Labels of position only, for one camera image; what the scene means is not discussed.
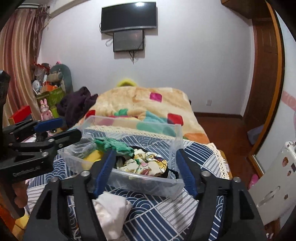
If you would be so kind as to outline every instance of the brown door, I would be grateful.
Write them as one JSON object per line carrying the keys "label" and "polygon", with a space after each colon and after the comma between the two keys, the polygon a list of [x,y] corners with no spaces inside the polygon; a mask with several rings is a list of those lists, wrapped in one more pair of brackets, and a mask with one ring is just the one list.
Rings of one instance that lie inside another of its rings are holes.
{"label": "brown door", "polygon": [[253,20],[255,36],[255,65],[252,87],[244,121],[247,130],[265,123],[274,96],[278,52],[272,19]]}

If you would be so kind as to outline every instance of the bed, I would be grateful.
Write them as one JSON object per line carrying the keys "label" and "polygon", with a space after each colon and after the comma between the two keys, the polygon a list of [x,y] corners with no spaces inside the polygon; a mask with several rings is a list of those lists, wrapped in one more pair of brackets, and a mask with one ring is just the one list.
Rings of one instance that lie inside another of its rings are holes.
{"label": "bed", "polygon": [[[198,124],[187,95],[172,88],[140,88],[120,87],[102,94],[91,108],[91,113],[116,118],[133,118],[138,120],[138,135],[147,135],[142,122],[181,124],[183,132],[184,150],[188,157],[197,162],[202,170],[208,170],[220,178],[229,179],[225,167],[225,159],[221,156],[213,143],[209,143],[206,133]],[[86,114],[76,126],[81,125]],[[165,133],[159,130],[153,139],[165,142]],[[70,171],[61,156],[54,161],[51,173],[30,179],[28,187],[28,205],[30,213],[40,196],[44,186],[51,177],[68,178],[74,173]],[[124,196],[133,207],[129,213],[119,241],[140,240],[183,240],[193,219],[198,201],[194,200],[185,189],[177,198],[165,198],[135,193],[123,189],[106,186],[109,193]],[[217,197],[216,215],[209,240],[215,240],[220,227],[223,196]],[[74,202],[68,198],[71,230],[76,240],[81,240],[75,218]]]}

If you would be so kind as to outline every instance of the curtain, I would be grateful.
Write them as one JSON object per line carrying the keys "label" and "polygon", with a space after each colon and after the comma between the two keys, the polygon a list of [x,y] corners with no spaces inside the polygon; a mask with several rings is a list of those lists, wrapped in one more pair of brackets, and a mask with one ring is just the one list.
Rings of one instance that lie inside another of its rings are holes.
{"label": "curtain", "polygon": [[41,9],[16,9],[0,32],[0,69],[11,76],[3,126],[9,125],[8,118],[25,105],[31,107],[35,120],[40,119],[31,84],[31,64],[37,61],[40,49],[45,20],[41,13]]}

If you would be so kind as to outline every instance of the crumpled white fabric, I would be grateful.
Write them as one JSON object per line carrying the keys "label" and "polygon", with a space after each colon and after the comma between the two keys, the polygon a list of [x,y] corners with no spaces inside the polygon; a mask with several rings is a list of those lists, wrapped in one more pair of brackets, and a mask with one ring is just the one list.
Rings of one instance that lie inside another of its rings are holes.
{"label": "crumpled white fabric", "polygon": [[106,239],[118,239],[132,204],[125,197],[108,192],[103,192],[93,204]]}

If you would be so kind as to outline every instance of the wooden cabinet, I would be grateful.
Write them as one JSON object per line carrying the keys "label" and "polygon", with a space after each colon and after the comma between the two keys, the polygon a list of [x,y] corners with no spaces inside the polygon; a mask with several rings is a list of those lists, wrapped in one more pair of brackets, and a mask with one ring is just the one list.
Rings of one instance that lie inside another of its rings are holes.
{"label": "wooden cabinet", "polygon": [[221,3],[248,19],[270,17],[265,0],[221,0]]}

